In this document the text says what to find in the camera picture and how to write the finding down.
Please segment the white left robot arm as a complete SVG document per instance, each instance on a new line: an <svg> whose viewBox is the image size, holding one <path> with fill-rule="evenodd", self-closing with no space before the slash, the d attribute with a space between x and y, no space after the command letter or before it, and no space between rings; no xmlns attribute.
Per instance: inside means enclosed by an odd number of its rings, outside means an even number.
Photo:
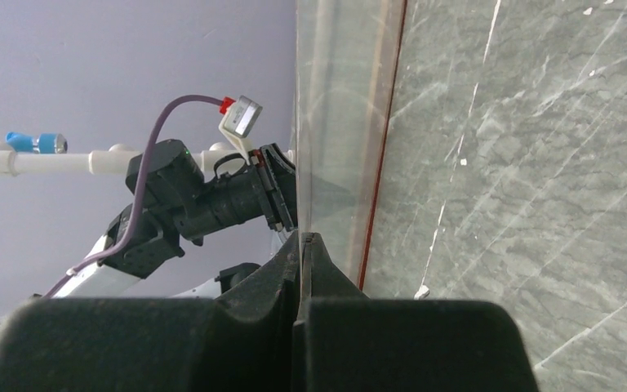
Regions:
<svg viewBox="0 0 627 392"><path fill-rule="evenodd" d="M182 238L196 246L208 234L263 216L273 231L298 226L296 167L276 144L245 155L228 153L213 170L241 160L236 172L205 180L183 142L157 143L145 192L114 218L84 261L46 293L47 298L114 296L148 278L165 261L182 257Z"/></svg>

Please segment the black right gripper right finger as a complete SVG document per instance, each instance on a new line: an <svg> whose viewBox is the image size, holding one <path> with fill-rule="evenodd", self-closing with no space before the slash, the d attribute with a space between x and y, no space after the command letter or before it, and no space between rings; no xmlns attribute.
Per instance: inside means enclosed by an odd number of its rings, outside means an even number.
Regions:
<svg viewBox="0 0 627 392"><path fill-rule="evenodd" d="M475 300L364 295L317 233L300 236L294 391L536 391L520 331Z"/></svg>

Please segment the clear acrylic sheet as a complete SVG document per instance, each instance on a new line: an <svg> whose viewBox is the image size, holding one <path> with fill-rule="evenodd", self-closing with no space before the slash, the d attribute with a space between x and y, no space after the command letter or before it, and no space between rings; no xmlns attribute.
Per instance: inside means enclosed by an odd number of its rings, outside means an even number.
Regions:
<svg viewBox="0 0 627 392"><path fill-rule="evenodd" d="M349 236L360 197L358 137L367 112L381 2L300 1L296 6L299 227L321 234L348 278Z"/></svg>

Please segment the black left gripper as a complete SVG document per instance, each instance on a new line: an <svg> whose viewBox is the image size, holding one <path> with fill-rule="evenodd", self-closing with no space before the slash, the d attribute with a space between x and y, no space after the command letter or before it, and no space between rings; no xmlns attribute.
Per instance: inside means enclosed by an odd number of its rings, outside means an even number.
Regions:
<svg viewBox="0 0 627 392"><path fill-rule="evenodd" d="M181 237L202 241L259 216L274 231L298 228L295 165L276 144L252 150L249 159L234 174L200 185L184 210L175 213Z"/></svg>

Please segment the white pvc pipe stand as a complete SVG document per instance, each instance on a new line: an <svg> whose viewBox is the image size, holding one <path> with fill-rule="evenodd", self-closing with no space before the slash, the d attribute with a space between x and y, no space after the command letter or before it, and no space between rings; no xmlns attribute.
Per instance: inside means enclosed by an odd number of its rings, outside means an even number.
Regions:
<svg viewBox="0 0 627 392"><path fill-rule="evenodd" d="M64 144L48 140L42 147L26 137L23 140L0 141L0 176L36 173L90 173L124 175L129 162L141 155L123 144L87 153L68 153Z"/></svg>

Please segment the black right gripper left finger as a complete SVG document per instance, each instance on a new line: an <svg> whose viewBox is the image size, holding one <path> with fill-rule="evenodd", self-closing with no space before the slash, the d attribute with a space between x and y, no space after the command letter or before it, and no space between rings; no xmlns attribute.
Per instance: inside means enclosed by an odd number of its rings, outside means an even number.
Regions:
<svg viewBox="0 0 627 392"><path fill-rule="evenodd" d="M0 391L288 391L299 239L216 299L32 300L0 328Z"/></svg>

